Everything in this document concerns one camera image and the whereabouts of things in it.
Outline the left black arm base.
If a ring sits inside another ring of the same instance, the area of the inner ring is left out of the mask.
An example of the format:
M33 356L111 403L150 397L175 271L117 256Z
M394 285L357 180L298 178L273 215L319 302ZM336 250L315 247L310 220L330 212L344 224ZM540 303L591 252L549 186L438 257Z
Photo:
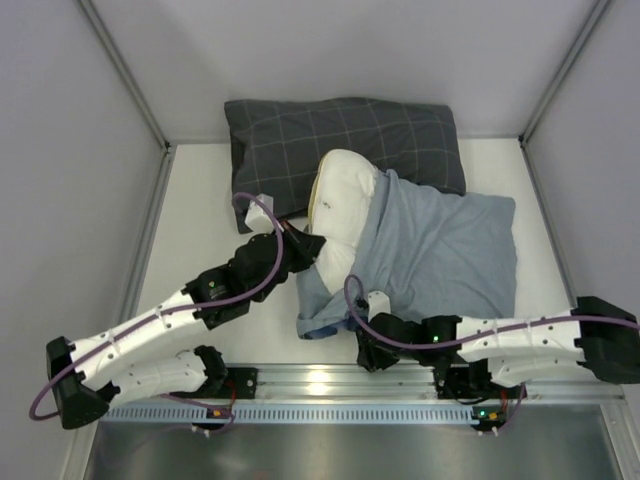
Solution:
M258 385L257 368L231 367L224 386L229 391L229 397L236 400L253 400Z

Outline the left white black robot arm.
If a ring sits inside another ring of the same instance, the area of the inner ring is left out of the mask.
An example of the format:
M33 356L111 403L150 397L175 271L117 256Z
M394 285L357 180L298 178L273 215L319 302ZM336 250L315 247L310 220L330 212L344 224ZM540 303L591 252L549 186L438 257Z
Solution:
M228 377L220 352L201 345L162 358L162 349L246 315L289 275L310 268L325 243L284 221L272 233L251 237L229 261L202 272L148 312L89 338L49 341L48 388L62 428L79 429L139 399L216 395Z

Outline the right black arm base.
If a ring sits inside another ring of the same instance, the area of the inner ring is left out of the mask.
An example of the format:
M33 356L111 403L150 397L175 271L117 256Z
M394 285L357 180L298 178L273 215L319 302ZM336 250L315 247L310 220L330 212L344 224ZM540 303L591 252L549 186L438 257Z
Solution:
M477 405L490 399L489 393L470 367L436 369L433 372L437 397L462 405Z

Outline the blue whale-print pillowcase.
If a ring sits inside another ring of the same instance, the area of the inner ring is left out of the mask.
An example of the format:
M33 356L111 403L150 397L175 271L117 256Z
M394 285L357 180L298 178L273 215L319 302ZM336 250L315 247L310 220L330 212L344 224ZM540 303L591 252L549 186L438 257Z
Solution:
M384 292L392 313L405 321L511 317L517 287L515 210L509 197L443 194L393 172L380 173L348 275L356 275L368 292ZM299 338L321 339L354 326L343 290L346 278L331 294L315 263L298 274Z

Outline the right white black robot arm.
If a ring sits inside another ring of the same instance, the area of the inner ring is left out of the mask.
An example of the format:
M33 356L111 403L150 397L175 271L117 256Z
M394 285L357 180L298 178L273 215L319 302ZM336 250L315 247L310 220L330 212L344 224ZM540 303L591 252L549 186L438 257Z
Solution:
M639 381L636 317L595 296L549 319L445 315L409 322L390 313L380 292L357 304L372 316L356 332L358 365L376 372L414 360L431 369L440 399L514 399L526 382L585 372L614 385Z

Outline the white pillow yellow edge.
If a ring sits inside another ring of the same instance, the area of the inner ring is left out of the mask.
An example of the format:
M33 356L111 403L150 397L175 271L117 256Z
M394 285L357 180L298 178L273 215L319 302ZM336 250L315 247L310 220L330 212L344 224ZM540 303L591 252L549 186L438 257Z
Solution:
M319 164L308 206L310 233L326 239L315 267L329 293L337 293L355 262L380 170L344 149Z

